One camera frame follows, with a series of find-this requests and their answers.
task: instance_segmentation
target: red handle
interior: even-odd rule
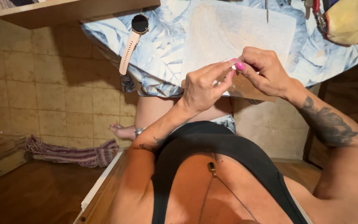
[[[313,0],[313,13],[316,14],[320,10],[320,0]]]

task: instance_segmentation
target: shorts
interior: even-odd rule
[[[214,122],[216,124],[222,125],[226,128],[228,128],[231,132],[233,132],[234,134],[236,134],[236,124],[234,123],[234,117],[232,114],[228,114],[226,116],[211,120],[211,122]],[[185,124],[188,124],[189,122],[185,122],[181,125],[179,125],[179,127],[175,128],[175,130],[173,130],[172,132],[176,131],[178,128],[182,127]],[[140,135],[142,133],[143,130],[145,130],[146,128],[137,128],[135,129],[135,134],[136,137],[138,135]]]

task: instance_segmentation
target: foot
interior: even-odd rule
[[[111,124],[109,126],[110,131],[112,131],[112,133],[117,136],[118,138],[127,138],[127,139],[132,139],[134,140],[136,135],[135,135],[135,126],[129,126],[129,127],[122,127],[119,124]]]

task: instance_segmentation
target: forearm tattoo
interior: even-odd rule
[[[330,110],[327,107],[319,110],[314,106],[312,98],[308,96],[303,108],[299,109],[299,113],[316,132],[316,137],[323,144],[327,146],[349,145],[358,132],[353,131],[339,115],[330,112]]]
[[[155,153],[162,145],[162,143],[165,141],[165,138],[156,138],[153,137],[154,140],[156,140],[156,143],[153,144],[153,146],[147,145],[147,144],[140,144],[139,147],[143,150],[151,151],[152,153]]]

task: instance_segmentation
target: yellow cloth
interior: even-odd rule
[[[358,43],[358,0],[340,0],[325,16],[330,40],[341,44]]]

